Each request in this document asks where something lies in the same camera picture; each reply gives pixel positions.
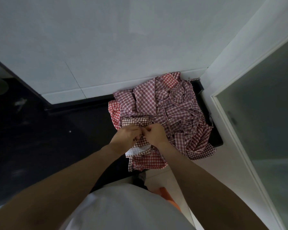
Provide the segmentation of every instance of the orange object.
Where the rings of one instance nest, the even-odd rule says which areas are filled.
[[[160,195],[162,198],[164,198],[166,201],[168,201],[170,204],[172,204],[174,207],[176,207],[181,212],[181,209],[179,208],[177,203],[175,203],[175,201],[172,199],[172,197],[170,196],[169,192],[167,192],[165,187],[161,187],[153,193]]]

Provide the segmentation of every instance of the glass panel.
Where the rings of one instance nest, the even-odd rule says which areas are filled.
[[[288,230],[288,42],[217,97]]]

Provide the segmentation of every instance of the person's left arm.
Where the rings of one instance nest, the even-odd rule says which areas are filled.
[[[0,209],[0,229],[58,229],[141,133],[134,124],[123,127],[101,150],[24,189]]]

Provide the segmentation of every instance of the white shirt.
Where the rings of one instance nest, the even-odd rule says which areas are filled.
[[[161,196],[123,184],[89,194],[60,229],[194,230],[194,227]]]

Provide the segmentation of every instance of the forearm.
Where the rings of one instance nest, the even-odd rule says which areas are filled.
[[[0,229],[57,229],[119,156],[105,146],[23,190],[0,209]]]
[[[171,144],[163,143],[158,149],[168,162],[190,209],[205,230],[267,229],[232,190]]]

